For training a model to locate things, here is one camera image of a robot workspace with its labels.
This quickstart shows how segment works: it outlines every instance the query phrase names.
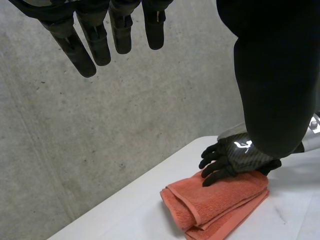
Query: black glove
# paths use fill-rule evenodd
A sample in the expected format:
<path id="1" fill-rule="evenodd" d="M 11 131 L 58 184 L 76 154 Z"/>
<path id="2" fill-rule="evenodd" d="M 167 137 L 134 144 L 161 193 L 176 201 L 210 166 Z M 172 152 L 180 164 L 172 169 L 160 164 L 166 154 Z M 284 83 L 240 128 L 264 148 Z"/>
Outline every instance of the black glove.
<path id="1" fill-rule="evenodd" d="M 111 62 L 104 19 L 109 11 L 115 49 L 119 54 L 131 51 L 132 12 L 142 2 L 145 32 L 149 46 L 164 45 L 165 10 L 173 0 L 9 0 L 20 11 L 38 19 L 50 31 L 79 73 L 89 78 L 96 66 L 74 29 L 74 12 L 98 66 Z"/>
<path id="2" fill-rule="evenodd" d="M 204 187 L 219 179 L 235 177 L 239 173 L 259 171 L 264 175 L 281 167 L 279 159 L 260 152 L 250 140 L 248 133 L 240 133 L 222 138 L 215 145 L 209 146 L 201 155 L 203 160 L 199 168 L 201 176 L 206 178 Z"/>

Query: folded towel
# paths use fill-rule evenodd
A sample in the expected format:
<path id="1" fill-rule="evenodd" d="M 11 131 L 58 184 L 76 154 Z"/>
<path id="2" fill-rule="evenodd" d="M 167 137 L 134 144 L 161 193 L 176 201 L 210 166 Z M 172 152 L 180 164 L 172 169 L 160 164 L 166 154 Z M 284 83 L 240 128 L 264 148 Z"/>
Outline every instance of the folded towel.
<path id="1" fill-rule="evenodd" d="M 202 187 L 201 172 L 168 185 L 161 197 L 188 240 L 223 240 L 268 197 L 260 172 L 239 174 Z"/>

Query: black robotic finger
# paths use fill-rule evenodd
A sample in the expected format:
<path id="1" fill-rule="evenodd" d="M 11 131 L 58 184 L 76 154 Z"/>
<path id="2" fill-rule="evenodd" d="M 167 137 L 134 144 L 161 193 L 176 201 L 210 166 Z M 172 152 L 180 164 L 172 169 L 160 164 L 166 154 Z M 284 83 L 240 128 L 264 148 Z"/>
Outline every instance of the black robotic finger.
<path id="1" fill-rule="evenodd" d="M 219 160 L 208 165 L 201 173 L 201 177 L 206 178 L 208 175 L 215 171 L 224 169 L 229 165 L 228 158 L 226 156 L 220 157 Z"/>
<path id="2" fill-rule="evenodd" d="M 109 6 L 110 22 L 115 49 L 119 54 L 131 51 L 131 14 L 141 0 L 111 0 Z"/>
<path id="3" fill-rule="evenodd" d="M 173 0 L 142 0 L 145 33 L 152 50 L 158 50 L 164 45 L 165 9 L 172 2 Z"/>
<path id="4" fill-rule="evenodd" d="M 211 154 L 218 150 L 219 143 L 216 143 L 212 146 L 208 146 L 206 150 L 201 154 L 201 158 L 205 158 L 208 154 Z"/>
<path id="5" fill-rule="evenodd" d="M 209 187 L 210 185 L 214 184 L 216 181 L 220 179 L 225 179 L 228 177 L 232 177 L 233 175 L 229 173 L 227 168 L 223 168 L 219 171 L 211 173 L 202 183 L 203 187 Z"/>
<path id="6" fill-rule="evenodd" d="M 59 22 L 42 21 L 41 23 L 50 31 L 56 42 L 82 76 L 89 78 L 96 74 L 96 66 L 74 29 L 73 17 Z"/>
<path id="7" fill-rule="evenodd" d="M 202 161 L 199 164 L 199 168 L 200 169 L 204 169 L 205 166 L 207 166 L 208 164 L 210 164 L 212 161 L 216 161 L 219 159 L 219 157 L 221 157 L 222 155 L 220 155 L 218 152 L 212 152 L 207 154 L 204 159 L 202 159 Z"/>
<path id="8" fill-rule="evenodd" d="M 107 10 L 108 7 L 99 12 L 81 12 L 78 9 L 76 10 L 76 16 L 85 39 L 98 66 L 105 66 L 111 61 L 107 32 L 103 23 Z"/>

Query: silver metal part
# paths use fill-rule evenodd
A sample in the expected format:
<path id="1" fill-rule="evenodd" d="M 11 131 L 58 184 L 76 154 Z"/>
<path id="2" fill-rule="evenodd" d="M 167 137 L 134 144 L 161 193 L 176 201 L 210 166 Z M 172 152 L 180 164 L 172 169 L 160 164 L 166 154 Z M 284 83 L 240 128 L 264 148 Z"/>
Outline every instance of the silver metal part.
<path id="1" fill-rule="evenodd" d="M 316 114 L 311 118 L 309 127 L 302 139 L 304 152 L 320 148 L 320 117 Z"/>

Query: table surface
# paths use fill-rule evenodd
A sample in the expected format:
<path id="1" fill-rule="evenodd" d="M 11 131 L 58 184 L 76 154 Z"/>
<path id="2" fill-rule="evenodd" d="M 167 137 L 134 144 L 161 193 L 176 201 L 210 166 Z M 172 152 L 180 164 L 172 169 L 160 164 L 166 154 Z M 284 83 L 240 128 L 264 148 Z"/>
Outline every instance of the table surface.
<path id="1" fill-rule="evenodd" d="M 216 141 L 194 140 L 48 240 L 184 240 L 159 192 L 197 172 Z M 270 196 L 228 240 L 320 239 L 320 149 L 281 161 L 268 176 Z"/>

